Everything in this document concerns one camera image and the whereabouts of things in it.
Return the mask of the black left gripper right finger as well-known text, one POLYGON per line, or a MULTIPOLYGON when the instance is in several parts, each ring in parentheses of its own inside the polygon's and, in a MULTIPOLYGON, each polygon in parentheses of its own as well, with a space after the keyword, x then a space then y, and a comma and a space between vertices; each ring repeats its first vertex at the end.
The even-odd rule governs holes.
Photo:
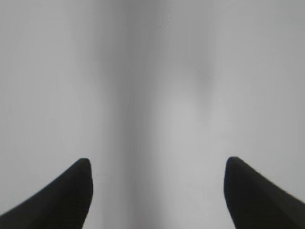
POLYGON ((224 197, 237 229, 303 229, 305 204, 243 160, 227 159, 224 197))

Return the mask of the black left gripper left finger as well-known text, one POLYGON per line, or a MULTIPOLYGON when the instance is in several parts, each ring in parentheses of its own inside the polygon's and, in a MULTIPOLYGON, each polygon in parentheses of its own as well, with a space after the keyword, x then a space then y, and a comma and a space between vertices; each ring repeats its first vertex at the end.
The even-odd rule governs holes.
POLYGON ((90 160, 80 158, 39 192, 0 216, 2 229, 81 229, 93 196, 90 160))

